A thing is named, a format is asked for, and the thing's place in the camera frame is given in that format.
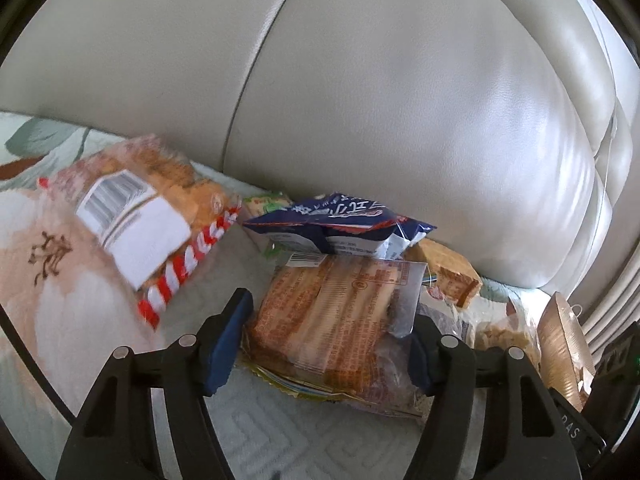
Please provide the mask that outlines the toast slice pack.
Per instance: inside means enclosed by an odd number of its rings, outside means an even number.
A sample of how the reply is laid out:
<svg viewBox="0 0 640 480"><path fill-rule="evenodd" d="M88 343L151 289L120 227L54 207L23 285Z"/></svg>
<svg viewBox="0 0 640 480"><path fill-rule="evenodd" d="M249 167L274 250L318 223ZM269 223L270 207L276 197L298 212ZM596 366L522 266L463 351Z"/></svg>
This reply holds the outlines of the toast slice pack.
<svg viewBox="0 0 640 480"><path fill-rule="evenodd" d="M469 307L480 293L483 281L469 260L458 252L425 237L402 254L407 261L426 264L423 284L437 287L459 309Z"/></svg>

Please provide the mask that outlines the round biscuit bag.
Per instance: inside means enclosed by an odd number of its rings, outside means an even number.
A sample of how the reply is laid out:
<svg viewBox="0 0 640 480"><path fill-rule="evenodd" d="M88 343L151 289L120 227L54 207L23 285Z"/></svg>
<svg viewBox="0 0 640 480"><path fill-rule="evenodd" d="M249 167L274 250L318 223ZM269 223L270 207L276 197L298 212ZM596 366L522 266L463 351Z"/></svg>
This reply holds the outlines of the round biscuit bag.
<svg viewBox="0 0 640 480"><path fill-rule="evenodd" d="M466 308L456 307L438 287L423 286L419 313L431 318L443 335L456 336L473 349L521 348L540 371L535 323L518 294L503 284L485 282Z"/></svg>

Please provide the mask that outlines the beige leather headboard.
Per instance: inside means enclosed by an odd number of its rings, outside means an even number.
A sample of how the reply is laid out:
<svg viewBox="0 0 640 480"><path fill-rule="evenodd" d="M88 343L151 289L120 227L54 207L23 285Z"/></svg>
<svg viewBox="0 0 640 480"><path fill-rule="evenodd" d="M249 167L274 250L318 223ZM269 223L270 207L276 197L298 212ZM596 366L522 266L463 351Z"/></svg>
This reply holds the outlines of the beige leather headboard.
<svg viewBox="0 0 640 480"><path fill-rule="evenodd" d="M375 198L488 278L572 292L634 157L621 53L585 0L44 0L1 105Z"/></svg>

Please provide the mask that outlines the blue white chip bag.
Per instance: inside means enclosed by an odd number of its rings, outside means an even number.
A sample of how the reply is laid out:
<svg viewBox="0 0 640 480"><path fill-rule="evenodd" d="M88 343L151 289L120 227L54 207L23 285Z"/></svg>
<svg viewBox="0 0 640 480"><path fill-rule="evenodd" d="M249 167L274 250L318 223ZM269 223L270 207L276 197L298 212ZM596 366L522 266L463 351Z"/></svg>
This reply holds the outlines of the blue white chip bag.
<svg viewBox="0 0 640 480"><path fill-rule="evenodd" d="M243 222L292 252L396 260L435 231L376 200L343 193L311 198Z"/></svg>

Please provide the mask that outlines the red white striped snack bag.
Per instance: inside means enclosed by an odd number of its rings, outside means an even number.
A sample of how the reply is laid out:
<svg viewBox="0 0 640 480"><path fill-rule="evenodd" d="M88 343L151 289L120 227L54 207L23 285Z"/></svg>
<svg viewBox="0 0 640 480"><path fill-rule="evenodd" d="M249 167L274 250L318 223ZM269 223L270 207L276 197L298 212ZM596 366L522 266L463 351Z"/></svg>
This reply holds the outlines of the red white striped snack bag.
<svg viewBox="0 0 640 480"><path fill-rule="evenodd" d="M158 136L115 143L37 184L72 207L151 327L241 209L239 196Z"/></svg>

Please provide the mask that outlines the white green snack packet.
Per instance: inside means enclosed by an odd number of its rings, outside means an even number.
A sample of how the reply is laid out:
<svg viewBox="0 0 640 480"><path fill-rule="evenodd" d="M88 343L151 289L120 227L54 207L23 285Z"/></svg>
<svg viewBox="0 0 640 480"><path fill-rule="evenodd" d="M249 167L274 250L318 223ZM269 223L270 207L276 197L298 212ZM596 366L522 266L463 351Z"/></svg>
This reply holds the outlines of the white green snack packet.
<svg viewBox="0 0 640 480"><path fill-rule="evenodd" d="M248 220L284 209L292 203L292 200L283 193L262 193L245 197L238 217L239 224L244 226ZM276 250L274 243L265 235L258 234L249 228L243 228L243 230L263 255L269 255Z"/></svg>

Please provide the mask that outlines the amber ribbed glass bowl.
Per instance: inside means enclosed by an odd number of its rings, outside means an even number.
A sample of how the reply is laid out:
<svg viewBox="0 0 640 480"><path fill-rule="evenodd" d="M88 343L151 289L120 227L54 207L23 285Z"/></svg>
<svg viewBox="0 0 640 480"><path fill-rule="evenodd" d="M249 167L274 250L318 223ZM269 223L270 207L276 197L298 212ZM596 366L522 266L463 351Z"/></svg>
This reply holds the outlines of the amber ribbed glass bowl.
<svg viewBox="0 0 640 480"><path fill-rule="evenodd" d="M537 335L542 381L581 412L590 396L596 367L578 317L559 292L550 297Z"/></svg>

